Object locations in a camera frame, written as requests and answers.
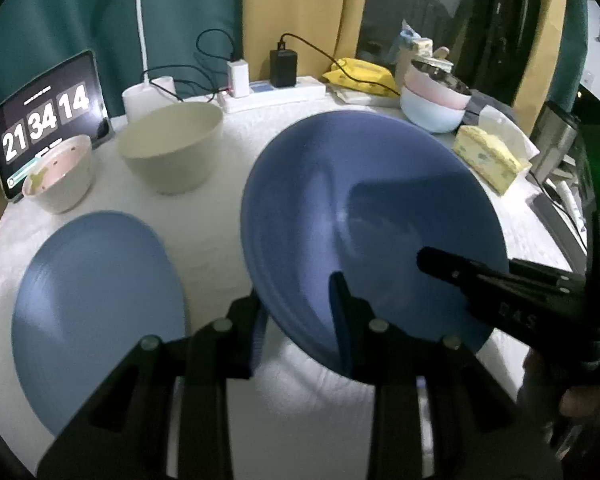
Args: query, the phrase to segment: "yellow tissue package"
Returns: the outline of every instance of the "yellow tissue package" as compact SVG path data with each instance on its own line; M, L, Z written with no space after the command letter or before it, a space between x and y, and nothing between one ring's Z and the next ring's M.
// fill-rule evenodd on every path
M383 85L387 85L389 88L394 89L396 92L398 91L395 86L394 76L383 66L378 66L369 63L368 61L362 61L361 59L352 59L350 57L340 58L338 64L343 67L350 76L355 77L356 79L382 83ZM344 72L340 70L335 63L331 65L331 71L322 74L322 77L329 81L329 83L344 86L346 88L353 88L354 90L365 92L367 94L395 96L395 94L381 86L353 81L353 79L345 76Z
M461 126L453 150L499 195L526 169L504 142L477 126Z

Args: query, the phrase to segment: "white lamp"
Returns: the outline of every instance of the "white lamp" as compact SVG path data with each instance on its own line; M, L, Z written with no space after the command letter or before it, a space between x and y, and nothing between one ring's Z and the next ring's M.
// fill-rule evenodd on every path
M139 119L153 110L172 104L175 98L171 94L175 94L176 91L173 77L171 76L162 76L154 80L154 84L149 83L149 74L147 72L149 65L146 55L146 43L144 41L141 0L136 0L136 19L138 20L138 37L140 39L144 82L130 86L122 92L122 101L125 105L128 122Z

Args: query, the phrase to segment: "teal curtain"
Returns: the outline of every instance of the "teal curtain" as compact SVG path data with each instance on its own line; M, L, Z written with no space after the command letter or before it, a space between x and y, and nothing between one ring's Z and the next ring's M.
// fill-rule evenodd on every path
M567 0L558 62L547 100L570 112L578 93L589 48L587 0Z
M241 48L241 0L142 0L149 66L186 63L205 68L222 86L222 60L197 53L197 35L209 27L230 33ZM228 56L224 35L203 47ZM96 63L109 115L124 113L121 92L140 81L142 62L134 0L5 0L0 6L0 102L38 74L87 48ZM208 86L192 70L165 70Z

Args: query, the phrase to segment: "tablecloth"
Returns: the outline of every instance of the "tablecloth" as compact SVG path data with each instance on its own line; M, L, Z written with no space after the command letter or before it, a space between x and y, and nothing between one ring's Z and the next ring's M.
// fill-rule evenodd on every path
M223 316L232 300L251 289L238 213L242 189L258 154L290 124L344 107L327 96L227 115L219 167L205 184L187 194L161 196L149 191L126 168L113 139L94 152L96 181L74 210L52 216L27 200L8 206L0 222L0 434L31 471L52 436L18 383L11 353L11 316L20 279L40 245L60 226L91 211L120 210L137 216L162 239L186 293L189 329L199 329ZM400 110L375 111L403 117ZM113 123L120 128L125 120ZM448 145L452 138L440 136ZM569 269L526 205L537 188L519 182L498 197L483 186L500 219L510 258ZM519 341L494 331L478 357L515 396L526 350ZM365 478L373 388L322 367L273 322L267 327L263 360L255 377L230 381L228 402L237 480Z

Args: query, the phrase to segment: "blue plate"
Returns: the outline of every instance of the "blue plate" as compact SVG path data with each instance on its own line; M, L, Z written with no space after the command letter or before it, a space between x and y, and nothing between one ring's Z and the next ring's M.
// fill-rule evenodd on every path
M13 357L31 407L53 434L138 340L185 335L180 282L150 227L116 212L56 231L24 273Z
M420 272L432 246L506 271L500 223L482 187L437 139L380 114L337 111L293 124L262 152L240 216L253 285L282 330L343 373L330 274L410 335L459 335L474 352L491 333L458 288Z

